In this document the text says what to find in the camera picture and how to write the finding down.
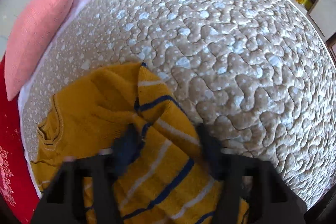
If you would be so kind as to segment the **yellow striped knit sweater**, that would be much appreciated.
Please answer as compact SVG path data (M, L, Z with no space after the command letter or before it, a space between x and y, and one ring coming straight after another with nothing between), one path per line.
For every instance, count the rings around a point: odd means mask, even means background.
M51 97L32 169L32 223L210 223L222 184L194 126L145 63L112 65Z

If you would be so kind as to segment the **yellow jar on shelf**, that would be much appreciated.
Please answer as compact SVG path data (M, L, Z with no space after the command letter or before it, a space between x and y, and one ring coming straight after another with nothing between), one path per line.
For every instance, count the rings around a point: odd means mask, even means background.
M313 3L311 0L295 0L298 4L303 5L307 11L311 9Z

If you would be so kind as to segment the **pink ribbed pillow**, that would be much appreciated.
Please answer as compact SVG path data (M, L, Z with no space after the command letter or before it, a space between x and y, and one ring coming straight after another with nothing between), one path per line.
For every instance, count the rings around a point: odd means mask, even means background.
M11 30L5 52L5 84L11 101L34 73L74 0L31 0Z

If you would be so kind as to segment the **red floral pillow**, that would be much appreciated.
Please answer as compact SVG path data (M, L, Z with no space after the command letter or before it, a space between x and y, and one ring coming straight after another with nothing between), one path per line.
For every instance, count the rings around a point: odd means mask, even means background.
M1 61L1 197L20 223L30 223L39 198L31 181L20 132L18 98L7 100Z

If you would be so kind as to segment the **beige quilted bedspread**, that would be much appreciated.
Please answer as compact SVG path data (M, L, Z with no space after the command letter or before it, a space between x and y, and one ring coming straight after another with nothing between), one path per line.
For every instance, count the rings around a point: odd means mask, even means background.
M313 206L335 183L335 65L288 0L91 0L50 49L23 112L36 136L53 94L143 61L228 152L271 161Z

